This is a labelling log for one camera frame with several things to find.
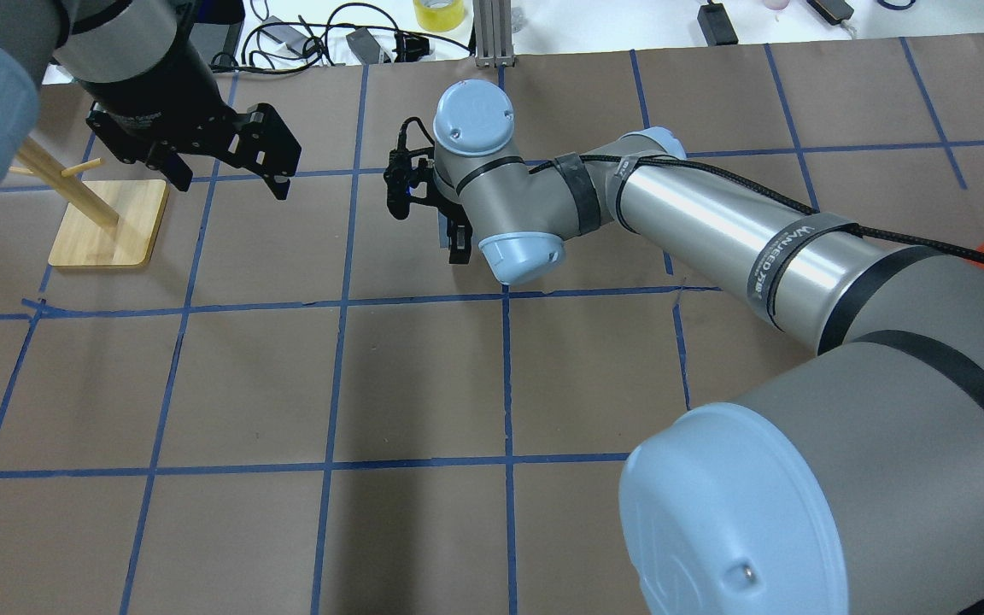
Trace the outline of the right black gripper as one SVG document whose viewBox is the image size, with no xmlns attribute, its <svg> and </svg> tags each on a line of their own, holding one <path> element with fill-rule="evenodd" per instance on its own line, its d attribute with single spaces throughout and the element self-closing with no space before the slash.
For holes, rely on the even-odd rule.
<svg viewBox="0 0 984 615">
<path fill-rule="evenodd" d="M 429 147 L 407 147 L 407 129 L 412 124 L 420 128 Z M 461 205 L 437 186 L 434 162 L 434 141 L 429 130 L 420 118 L 407 118 L 400 125 L 384 171 L 386 207 L 395 220 L 407 220 L 413 205 L 434 208 L 446 219 L 449 264 L 468 265 L 472 257 L 472 223 Z"/>
</svg>

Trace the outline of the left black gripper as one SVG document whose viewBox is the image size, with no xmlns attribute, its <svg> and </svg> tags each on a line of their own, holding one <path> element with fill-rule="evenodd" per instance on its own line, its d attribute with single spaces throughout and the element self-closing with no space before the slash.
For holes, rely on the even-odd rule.
<svg viewBox="0 0 984 615">
<path fill-rule="evenodd" d="M 262 178 L 277 200 L 288 198 L 302 152 L 296 136 L 268 102 L 245 113 L 227 105 L 195 51 L 168 51 L 144 73 L 85 89 L 95 101 L 86 124 L 122 163 L 142 163 L 188 191 L 194 174 L 184 157 L 212 157 Z"/>
</svg>

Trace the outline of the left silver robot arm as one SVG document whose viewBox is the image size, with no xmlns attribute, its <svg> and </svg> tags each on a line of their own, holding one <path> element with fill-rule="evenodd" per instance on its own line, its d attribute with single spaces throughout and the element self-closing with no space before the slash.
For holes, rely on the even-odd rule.
<svg viewBox="0 0 984 615">
<path fill-rule="evenodd" d="M 191 30 L 168 1 L 0 1 L 0 183 L 58 65 L 92 97 L 87 125 L 121 163 L 185 191 L 194 179 L 186 156 L 211 157 L 288 197 L 296 136 L 266 102 L 242 113 L 226 104 Z"/>
</svg>

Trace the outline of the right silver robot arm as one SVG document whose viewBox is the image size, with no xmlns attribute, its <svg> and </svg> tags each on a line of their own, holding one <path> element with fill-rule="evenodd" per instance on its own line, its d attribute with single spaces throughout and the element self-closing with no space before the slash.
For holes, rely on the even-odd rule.
<svg viewBox="0 0 984 615">
<path fill-rule="evenodd" d="M 984 253 L 866 227 L 686 159 L 666 128 L 527 165 L 507 94 L 449 86 L 399 129 L 398 220 L 448 218 L 501 284 L 608 223 L 815 357 L 688 410 L 626 458 L 618 515 L 652 614 L 984 614 Z"/>
</svg>

